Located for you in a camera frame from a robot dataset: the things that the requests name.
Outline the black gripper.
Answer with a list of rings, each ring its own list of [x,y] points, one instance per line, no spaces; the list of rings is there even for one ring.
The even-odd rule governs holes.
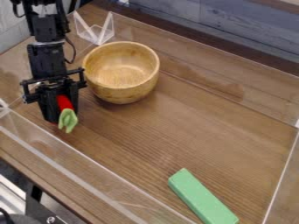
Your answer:
[[[57,123],[60,117],[56,96],[67,95],[79,112],[79,91],[87,86],[84,69],[67,68],[63,45],[52,42],[27,46],[32,78],[20,82],[24,102],[39,102],[43,118],[49,123]]]

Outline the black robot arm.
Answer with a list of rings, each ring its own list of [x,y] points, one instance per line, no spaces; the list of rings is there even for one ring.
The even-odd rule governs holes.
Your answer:
[[[13,14],[25,17],[35,42],[27,46],[32,78],[22,80],[22,100],[37,102],[45,121],[57,123],[61,115],[59,96],[63,95],[75,111],[79,111],[79,91],[87,86],[84,69],[68,70],[72,63],[64,56],[64,42],[72,50],[75,45],[67,37],[69,21],[61,0],[10,0]]]

